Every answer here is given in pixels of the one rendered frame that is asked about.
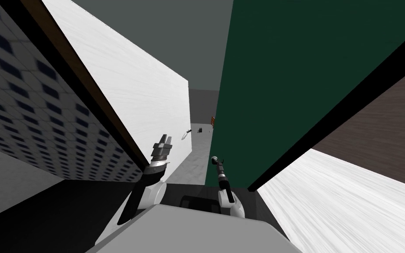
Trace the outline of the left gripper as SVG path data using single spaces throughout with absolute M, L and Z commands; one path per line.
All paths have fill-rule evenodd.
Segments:
M 151 163 L 166 163 L 167 156 L 169 155 L 172 148 L 171 139 L 171 136 L 167 136 L 167 134 L 164 134 L 161 137 L 159 143 L 155 143 L 153 145 Z

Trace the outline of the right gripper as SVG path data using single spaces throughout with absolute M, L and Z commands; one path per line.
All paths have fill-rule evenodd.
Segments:
M 217 172 L 224 171 L 224 169 L 223 169 L 224 160 L 219 161 L 219 159 L 216 156 L 213 156 L 213 157 L 211 157 L 211 162 L 212 162 L 212 164 L 216 165 Z

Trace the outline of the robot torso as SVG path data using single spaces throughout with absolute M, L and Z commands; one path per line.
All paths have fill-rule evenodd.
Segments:
M 271 224 L 142 201 L 146 210 L 86 253 L 302 253 Z

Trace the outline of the white door leaf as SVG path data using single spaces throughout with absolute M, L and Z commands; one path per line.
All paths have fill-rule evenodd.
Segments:
M 192 151 L 188 82 L 71 0 L 42 0 L 143 155 L 171 136 L 166 181 Z

